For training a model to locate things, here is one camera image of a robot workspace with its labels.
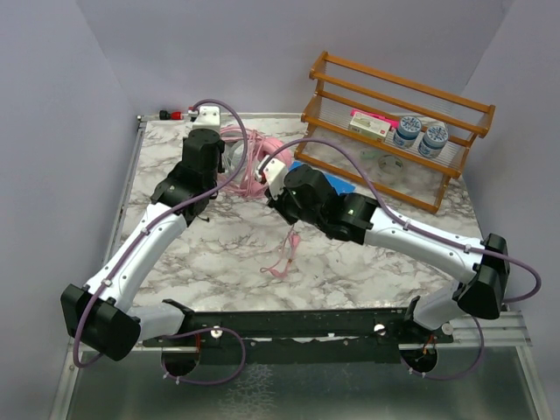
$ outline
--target coiled pink cable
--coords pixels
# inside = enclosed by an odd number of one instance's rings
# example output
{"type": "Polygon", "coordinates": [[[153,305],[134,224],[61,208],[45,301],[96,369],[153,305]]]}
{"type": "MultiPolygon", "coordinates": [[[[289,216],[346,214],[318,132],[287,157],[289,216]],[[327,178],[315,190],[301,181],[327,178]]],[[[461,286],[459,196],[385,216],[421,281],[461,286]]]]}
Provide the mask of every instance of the coiled pink cable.
{"type": "MultiPolygon", "coordinates": [[[[241,129],[235,126],[221,129],[220,136],[227,144],[236,144],[243,140],[241,129]]],[[[248,199],[259,199],[264,197],[264,191],[267,186],[266,184],[261,184],[255,179],[255,169],[268,155],[274,153],[283,145],[284,143],[277,138],[265,136],[256,129],[248,130],[248,153],[245,171],[242,172],[239,184],[237,184],[234,180],[232,183],[224,187],[224,190],[248,199]]],[[[277,158],[287,167],[290,167],[293,162],[289,150],[282,150],[278,153],[277,158]]],[[[228,158],[225,156],[225,159],[231,161],[231,157],[228,158]]],[[[226,175],[220,175],[220,180],[225,179],[225,177],[226,175]]]]}

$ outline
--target screw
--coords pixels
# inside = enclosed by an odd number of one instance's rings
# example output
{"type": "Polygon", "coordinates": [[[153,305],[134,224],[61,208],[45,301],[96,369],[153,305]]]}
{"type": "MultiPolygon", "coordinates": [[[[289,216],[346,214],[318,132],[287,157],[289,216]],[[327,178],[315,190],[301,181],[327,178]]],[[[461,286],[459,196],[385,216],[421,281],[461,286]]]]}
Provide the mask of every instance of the screw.
{"type": "Polygon", "coordinates": [[[453,325],[451,325],[449,322],[446,322],[445,324],[441,325],[441,331],[445,335],[452,335],[453,325]]]}
{"type": "Polygon", "coordinates": [[[219,337],[221,337],[221,335],[223,334],[222,330],[212,330],[210,332],[210,335],[214,338],[214,339],[218,339],[219,337]]]}
{"type": "Polygon", "coordinates": [[[387,330],[385,329],[385,325],[383,324],[376,324],[374,326],[374,333],[377,333],[378,335],[385,335],[387,333],[387,330]]]}

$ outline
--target pink cable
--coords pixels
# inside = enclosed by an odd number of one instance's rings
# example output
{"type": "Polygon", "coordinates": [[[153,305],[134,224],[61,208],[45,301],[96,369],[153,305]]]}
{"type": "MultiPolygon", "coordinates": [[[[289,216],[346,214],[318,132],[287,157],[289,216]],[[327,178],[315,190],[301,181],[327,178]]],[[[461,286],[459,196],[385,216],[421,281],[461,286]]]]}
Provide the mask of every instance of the pink cable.
{"type": "MultiPolygon", "coordinates": [[[[243,139],[241,129],[235,126],[225,127],[221,129],[220,136],[224,142],[230,144],[235,144],[243,139]]],[[[260,199],[261,197],[263,197],[264,191],[267,189],[267,185],[261,184],[255,179],[254,173],[256,166],[259,165],[259,163],[262,162],[268,155],[275,153],[276,150],[283,145],[284,143],[277,138],[265,136],[263,133],[258,132],[256,129],[248,130],[247,166],[245,167],[245,171],[243,171],[241,181],[239,185],[237,185],[235,182],[232,182],[231,184],[224,187],[224,189],[247,199],[260,199]]],[[[277,158],[288,168],[293,162],[289,150],[282,150],[280,153],[278,153],[277,158]]],[[[291,263],[293,262],[293,259],[295,257],[296,248],[301,241],[299,235],[295,234],[293,230],[294,229],[292,227],[290,229],[290,232],[288,232],[282,242],[280,257],[278,258],[278,261],[271,267],[261,268],[261,273],[269,272],[272,276],[278,278],[284,278],[288,275],[288,269],[290,268],[291,263]],[[288,257],[288,262],[286,263],[283,271],[278,271],[277,269],[275,269],[275,267],[284,259],[286,242],[290,244],[290,254],[288,257]]]]}
{"type": "Polygon", "coordinates": [[[290,228],[290,231],[286,235],[286,237],[283,239],[282,247],[280,249],[280,258],[278,258],[278,261],[276,261],[276,263],[274,265],[271,265],[268,268],[267,267],[262,267],[261,272],[266,273],[268,271],[272,276],[278,277],[278,278],[286,277],[288,275],[288,269],[290,268],[291,263],[294,261],[294,258],[296,256],[296,249],[298,248],[298,245],[299,245],[300,241],[301,241],[301,238],[299,237],[298,234],[296,234],[294,232],[294,227],[292,226],[290,228]],[[277,269],[275,269],[275,267],[284,258],[284,250],[286,249],[286,242],[290,243],[290,256],[288,257],[288,262],[286,263],[286,266],[284,267],[283,271],[280,272],[277,269]]]}
{"type": "MultiPolygon", "coordinates": [[[[224,142],[230,144],[235,144],[243,139],[241,129],[236,126],[221,129],[220,136],[224,142]]],[[[281,140],[267,137],[256,129],[248,130],[247,166],[242,173],[241,181],[239,185],[234,181],[224,189],[245,198],[258,199],[263,197],[267,186],[256,181],[254,171],[260,162],[282,147],[283,144],[281,140]]],[[[289,150],[282,150],[278,153],[277,158],[287,167],[290,167],[293,161],[289,150]]],[[[220,180],[224,179],[224,177],[225,175],[220,175],[220,180]]]]}

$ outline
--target small box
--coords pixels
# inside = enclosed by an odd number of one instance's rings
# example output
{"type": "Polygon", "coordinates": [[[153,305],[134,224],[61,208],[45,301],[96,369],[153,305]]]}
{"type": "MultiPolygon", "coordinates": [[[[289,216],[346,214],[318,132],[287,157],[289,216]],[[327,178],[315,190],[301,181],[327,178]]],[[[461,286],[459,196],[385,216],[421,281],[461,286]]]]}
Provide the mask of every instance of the small box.
{"type": "Polygon", "coordinates": [[[371,115],[355,112],[353,113],[352,121],[348,125],[348,129],[382,142],[391,130],[391,124],[371,115]]]}

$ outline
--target white connector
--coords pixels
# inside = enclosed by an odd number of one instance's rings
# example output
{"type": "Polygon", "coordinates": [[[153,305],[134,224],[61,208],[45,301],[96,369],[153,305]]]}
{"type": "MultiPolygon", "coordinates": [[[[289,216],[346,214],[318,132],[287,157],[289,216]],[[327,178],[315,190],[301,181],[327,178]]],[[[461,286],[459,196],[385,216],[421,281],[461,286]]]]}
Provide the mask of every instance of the white connector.
{"type": "Polygon", "coordinates": [[[214,130],[220,134],[220,107],[202,106],[199,108],[198,116],[192,123],[192,129],[208,129],[214,130]]]}
{"type": "MultiPolygon", "coordinates": [[[[261,162],[255,171],[255,178],[259,182],[263,182],[261,176],[261,168],[263,167],[263,162],[261,162]]],[[[278,159],[272,159],[264,168],[262,175],[269,185],[270,196],[277,200],[278,196],[282,193],[284,189],[284,177],[288,173],[288,167],[283,164],[278,159]]]]}

